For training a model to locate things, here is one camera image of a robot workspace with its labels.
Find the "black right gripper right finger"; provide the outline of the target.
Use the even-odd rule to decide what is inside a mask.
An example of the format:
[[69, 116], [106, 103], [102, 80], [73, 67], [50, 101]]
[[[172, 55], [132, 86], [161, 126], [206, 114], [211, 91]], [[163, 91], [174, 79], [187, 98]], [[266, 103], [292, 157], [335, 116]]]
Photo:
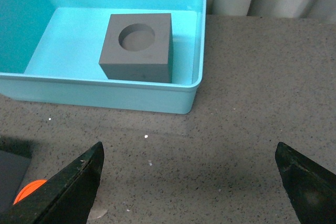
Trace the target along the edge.
[[275, 160], [300, 223], [335, 223], [335, 174], [284, 142]]

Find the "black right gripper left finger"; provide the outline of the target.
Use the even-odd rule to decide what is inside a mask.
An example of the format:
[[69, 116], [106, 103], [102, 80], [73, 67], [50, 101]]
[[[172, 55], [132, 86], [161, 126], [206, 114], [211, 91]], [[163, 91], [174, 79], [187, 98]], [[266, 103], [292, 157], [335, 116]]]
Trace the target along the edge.
[[97, 142], [2, 213], [1, 223], [86, 223], [100, 185], [103, 163], [103, 144]]

